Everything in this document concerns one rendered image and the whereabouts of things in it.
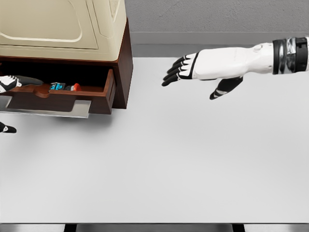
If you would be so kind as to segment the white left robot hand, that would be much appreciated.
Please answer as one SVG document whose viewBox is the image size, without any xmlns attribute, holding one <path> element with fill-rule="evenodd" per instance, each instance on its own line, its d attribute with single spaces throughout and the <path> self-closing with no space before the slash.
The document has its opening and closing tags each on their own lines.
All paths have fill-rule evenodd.
<svg viewBox="0 0 309 232">
<path fill-rule="evenodd" d="M 0 93 L 5 93 L 16 87 L 23 87 L 28 85 L 41 86 L 43 84 L 42 80 L 20 76 L 20 75 L 4 75 L 0 76 Z M 0 121 L 0 133 L 16 133 L 15 127 L 4 124 Z"/>
</svg>

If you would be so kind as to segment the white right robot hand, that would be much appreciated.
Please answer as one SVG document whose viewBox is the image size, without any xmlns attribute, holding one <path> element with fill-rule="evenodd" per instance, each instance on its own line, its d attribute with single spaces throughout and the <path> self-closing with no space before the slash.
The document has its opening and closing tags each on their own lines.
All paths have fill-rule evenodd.
<svg viewBox="0 0 309 232">
<path fill-rule="evenodd" d="M 162 86 L 179 80 L 216 80 L 220 83 L 210 100 L 221 97 L 235 89 L 249 71 L 245 48 L 204 49 L 176 60 L 163 78 Z"/>
</svg>

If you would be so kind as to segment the brown wooden cabinet drawer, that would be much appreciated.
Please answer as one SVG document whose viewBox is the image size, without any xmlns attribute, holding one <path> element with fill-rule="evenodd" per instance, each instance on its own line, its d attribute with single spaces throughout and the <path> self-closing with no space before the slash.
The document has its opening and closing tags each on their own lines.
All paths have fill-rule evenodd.
<svg viewBox="0 0 309 232">
<path fill-rule="evenodd" d="M 104 67 L 63 69 L 37 76 L 41 86 L 17 87 L 0 94 L 12 97 L 9 108 L 23 110 L 48 110 L 69 112 L 76 100 L 90 101 L 89 113 L 111 114 L 116 83 L 113 70 Z M 80 85 L 79 91 L 51 90 L 52 83 Z"/>
</svg>

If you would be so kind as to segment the cream cabinet top panel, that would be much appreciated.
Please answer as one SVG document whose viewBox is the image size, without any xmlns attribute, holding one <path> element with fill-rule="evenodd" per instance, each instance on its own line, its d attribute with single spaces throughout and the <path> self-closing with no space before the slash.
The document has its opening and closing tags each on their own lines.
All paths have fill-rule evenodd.
<svg viewBox="0 0 309 232">
<path fill-rule="evenodd" d="M 0 0 L 0 56 L 115 61 L 125 0 Z"/>
</svg>

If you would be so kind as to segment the brown wooden cabinet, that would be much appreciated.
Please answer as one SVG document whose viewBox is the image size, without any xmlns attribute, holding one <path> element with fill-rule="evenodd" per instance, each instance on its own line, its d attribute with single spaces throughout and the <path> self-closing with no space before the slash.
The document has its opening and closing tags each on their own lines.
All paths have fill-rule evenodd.
<svg viewBox="0 0 309 232">
<path fill-rule="evenodd" d="M 37 76 L 42 76 L 44 73 L 53 73 L 58 70 L 73 68 L 85 69 L 91 66 L 110 68 L 113 70 L 116 89 L 112 109 L 125 109 L 133 73 L 133 57 L 130 40 L 122 46 L 119 57 L 115 61 L 0 56 L 0 75 L 2 76 L 20 75 L 37 79 Z"/>
</svg>

